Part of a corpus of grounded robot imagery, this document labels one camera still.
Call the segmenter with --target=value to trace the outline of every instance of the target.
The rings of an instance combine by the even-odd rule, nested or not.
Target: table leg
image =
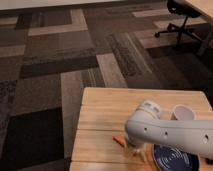
[[[208,47],[209,42],[211,41],[212,38],[213,38],[213,26],[212,26],[211,31],[207,35],[206,39],[203,41],[203,43],[197,53],[198,56],[202,56],[204,54],[204,52],[205,52],[206,48]]]

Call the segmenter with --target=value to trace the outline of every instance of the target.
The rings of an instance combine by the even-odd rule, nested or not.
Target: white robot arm
[[[160,120],[161,113],[156,103],[141,103],[125,124],[126,141],[137,148],[149,142],[213,159],[213,121]]]

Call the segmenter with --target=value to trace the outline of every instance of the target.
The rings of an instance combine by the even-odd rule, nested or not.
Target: black chair
[[[177,26],[172,23],[170,23],[167,27],[167,30],[165,31],[160,31],[155,33],[155,37],[158,38],[160,37],[161,33],[178,33],[177,36],[177,47],[180,44],[180,40],[182,37],[182,34],[186,34],[189,37],[202,42],[202,40],[194,33],[193,28],[186,28],[186,23],[189,17],[191,18],[196,18],[199,17],[201,14],[197,11],[195,11],[193,8],[190,8],[188,5],[183,3],[183,0],[168,0],[167,2],[167,7],[170,13],[175,13],[178,15],[185,15],[185,20],[182,24],[182,26]]]

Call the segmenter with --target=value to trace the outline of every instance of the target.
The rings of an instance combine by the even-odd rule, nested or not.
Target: blue plate
[[[154,145],[153,158],[161,171],[198,171],[199,159],[196,155],[176,148]]]

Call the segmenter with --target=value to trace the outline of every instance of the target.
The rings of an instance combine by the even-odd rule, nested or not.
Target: white cup
[[[185,105],[177,105],[173,109],[172,113],[172,120],[182,120],[182,121],[189,121],[195,119],[195,112],[185,106]]]

